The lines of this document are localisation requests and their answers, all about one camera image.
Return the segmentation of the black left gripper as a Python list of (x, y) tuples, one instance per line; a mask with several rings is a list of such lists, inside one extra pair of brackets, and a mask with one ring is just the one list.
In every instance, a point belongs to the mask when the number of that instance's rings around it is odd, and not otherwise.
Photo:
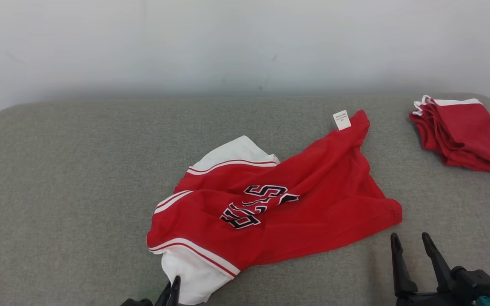
[[(177, 275), (173, 282), (169, 281), (162, 293), (158, 296), (155, 306), (178, 306), (179, 292), (181, 289), (181, 277)], [(149, 299), (127, 299), (120, 306), (154, 306)]]

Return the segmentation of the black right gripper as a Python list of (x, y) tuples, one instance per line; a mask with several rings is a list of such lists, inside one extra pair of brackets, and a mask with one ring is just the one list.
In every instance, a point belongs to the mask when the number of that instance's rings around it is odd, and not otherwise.
[(418, 287), (410, 278), (397, 233), (391, 234), (390, 242), (396, 306), (462, 306), (463, 294), (451, 292), (451, 269), (427, 232), (422, 233), (422, 242), (437, 279), (437, 292), (417, 293)]

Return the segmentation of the red white basketball jersey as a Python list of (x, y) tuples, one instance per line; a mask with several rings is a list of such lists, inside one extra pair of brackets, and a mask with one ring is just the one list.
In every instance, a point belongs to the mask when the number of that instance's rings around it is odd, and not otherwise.
[(402, 221), (402, 207), (370, 175), (360, 147), (363, 110), (284, 161), (247, 136), (190, 166), (157, 204), (146, 236), (179, 303), (197, 305), (241, 271), (338, 249)]

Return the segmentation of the red shorts with white trim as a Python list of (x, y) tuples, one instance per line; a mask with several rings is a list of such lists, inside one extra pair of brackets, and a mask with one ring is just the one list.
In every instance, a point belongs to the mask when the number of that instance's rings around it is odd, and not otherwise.
[(490, 113), (478, 99), (433, 99), (413, 103), (414, 122), (423, 149), (444, 165), (490, 172)]

